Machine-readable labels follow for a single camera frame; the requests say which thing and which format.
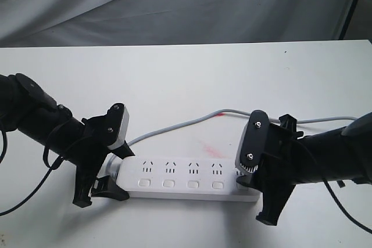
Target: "white table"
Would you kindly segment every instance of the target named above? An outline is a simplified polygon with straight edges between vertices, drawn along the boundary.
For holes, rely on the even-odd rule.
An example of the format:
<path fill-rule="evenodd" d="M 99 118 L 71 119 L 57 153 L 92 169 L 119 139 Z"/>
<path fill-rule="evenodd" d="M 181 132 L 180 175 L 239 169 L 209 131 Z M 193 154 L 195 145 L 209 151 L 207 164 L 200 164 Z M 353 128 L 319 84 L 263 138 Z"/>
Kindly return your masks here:
<path fill-rule="evenodd" d="M 221 108 L 262 109 L 298 119 L 361 116 L 372 109 L 368 41 L 195 46 L 0 49 L 0 73 L 21 72 L 76 118 L 130 112 L 127 139 Z M 145 140 L 137 156 L 234 157 L 247 120 L 215 117 Z M 308 134 L 347 122 L 314 124 Z M 0 210 L 23 199 L 47 171 L 42 146 L 8 133 L 0 165 Z M 72 205 L 74 166 L 65 162 L 22 208 L 0 217 L 0 247 L 371 247 L 372 237 L 336 207 L 322 184 L 295 188 L 277 227 L 255 220 L 257 204 L 93 199 Z M 352 182 L 342 203 L 372 227 L 372 188 Z"/>

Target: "robotic arm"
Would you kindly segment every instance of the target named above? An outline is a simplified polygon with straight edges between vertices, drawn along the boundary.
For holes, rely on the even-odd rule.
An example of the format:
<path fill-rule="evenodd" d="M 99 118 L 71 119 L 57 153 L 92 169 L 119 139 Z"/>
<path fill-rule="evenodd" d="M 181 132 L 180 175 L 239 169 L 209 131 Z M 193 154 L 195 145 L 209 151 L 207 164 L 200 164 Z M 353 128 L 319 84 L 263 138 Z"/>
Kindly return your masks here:
<path fill-rule="evenodd" d="M 126 107 L 116 103 L 106 115 L 80 122 L 32 79 L 23 74 L 0 75 L 2 132 L 18 129 L 44 145 L 43 160 L 50 171 L 64 160 L 76 165 L 73 203 L 79 207 L 90 206 L 91 197 L 129 198 L 110 176 L 97 178 L 109 153 L 121 159 L 134 156 L 125 142 L 128 119 Z M 255 110 L 238 148 L 235 166 L 245 175 L 237 182 L 263 193 L 263 210 L 256 219 L 277 225 L 295 185 L 321 181 L 345 213 L 327 181 L 337 181 L 341 187 L 345 179 L 357 184 L 372 183 L 372 113 L 347 127 L 306 137 L 296 130 L 297 120 L 290 115 L 280 117 L 280 122 L 272 124 L 265 112 Z M 51 166 L 48 150 L 59 155 Z"/>

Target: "gray cable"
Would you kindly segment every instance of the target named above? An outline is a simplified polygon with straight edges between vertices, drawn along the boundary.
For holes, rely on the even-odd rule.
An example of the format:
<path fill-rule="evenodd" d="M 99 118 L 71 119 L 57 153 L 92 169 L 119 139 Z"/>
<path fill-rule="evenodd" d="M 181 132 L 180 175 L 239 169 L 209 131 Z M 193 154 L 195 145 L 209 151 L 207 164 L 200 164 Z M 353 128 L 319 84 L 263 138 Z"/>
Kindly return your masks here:
<path fill-rule="evenodd" d="M 152 131 L 150 133 L 139 136 L 138 138 L 135 138 L 132 141 L 130 141 L 128 143 L 128 146 L 132 146 L 133 144 L 135 144 L 137 142 L 141 142 L 144 139 L 148 139 L 152 136 L 160 135 L 160 134 L 163 134 L 163 133 L 166 133 L 166 132 L 170 132 L 170 131 L 180 129 L 180 128 L 183 128 L 183 127 L 186 127 L 186 126 L 190 126 L 190 125 L 193 125 L 193 124 L 196 124 L 196 123 L 200 123 L 200 122 L 208 120 L 208 119 L 210 119 L 210 118 L 212 118 L 212 117 L 214 117 L 214 116 L 216 116 L 220 113 L 236 113 L 236 114 L 240 114 L 240 115 L 247 116 L 247 117 L 251 116 L 250 113 L 243 112 L 241 110 L 233 110 L 233 109 L 216 110 L 215 112 L 207 114 L 206 116 L 203 116 L 203 117 L 200 117 L 200 118 L 197 118 L 197 119 L 194 119 L 194 120 L 186 121 L 186 122 L 183 122 L 183 123 L 179 123 L 179 124 L 176 124 L 176 125 L 172 125 L 172 126 L 169 126 L 169 127 L 163 128 L 163 129 L 159 129 L 159 130 L 156 130 L 156 131 Z M 269 120 L 272 123 L 280 123 L 279 119 L 269 118 Z M 353 121 L 353 120 L 356 120 L 356 117 L 338 116 L 338 117 L 316 118 L 316 119 L 309 119 L 309 120 L 298 120 L 297 124 L 310 124 L 310 123 L 328 122 L 328 121 L 336 121 L 336 120 L 351 120 L 351 121 Z M 111 165 L 112 165 L 113 161 L 115 160 L 115 158 L 116 158 L 116 156 L 112 155 L 110 160 L 108 161 L 108 163 L 106 165 L 106 173 L 107 174 L 111 174 L 110 169 L 111 169 Z M 116 177 L 116 174 L 117 174 L 117 172 L 113 172 L 111 175 Z"/>

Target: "electrical socket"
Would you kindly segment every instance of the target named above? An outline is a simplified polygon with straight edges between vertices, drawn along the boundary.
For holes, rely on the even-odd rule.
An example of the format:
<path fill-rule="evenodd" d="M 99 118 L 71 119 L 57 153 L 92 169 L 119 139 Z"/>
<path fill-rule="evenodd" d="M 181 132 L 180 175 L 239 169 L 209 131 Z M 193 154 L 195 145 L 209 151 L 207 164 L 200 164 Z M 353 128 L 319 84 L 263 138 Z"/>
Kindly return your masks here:
<path fill-rule="evenodd" d="M 255 202 L 259 191 L 236 183 L 234 159 L 126 157 L 117 176 L 131 197 Z"/>

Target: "white backdrop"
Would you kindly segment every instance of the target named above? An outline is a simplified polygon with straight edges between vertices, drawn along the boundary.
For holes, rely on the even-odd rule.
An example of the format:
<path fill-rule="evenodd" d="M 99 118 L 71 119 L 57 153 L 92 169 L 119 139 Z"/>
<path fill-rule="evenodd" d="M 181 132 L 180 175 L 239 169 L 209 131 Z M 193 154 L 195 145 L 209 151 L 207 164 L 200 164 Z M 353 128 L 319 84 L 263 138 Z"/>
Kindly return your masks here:
<path fill-rule="evenodd" d="M 351 0 L 0 0 L 0 45 L 336 39 Z"/>

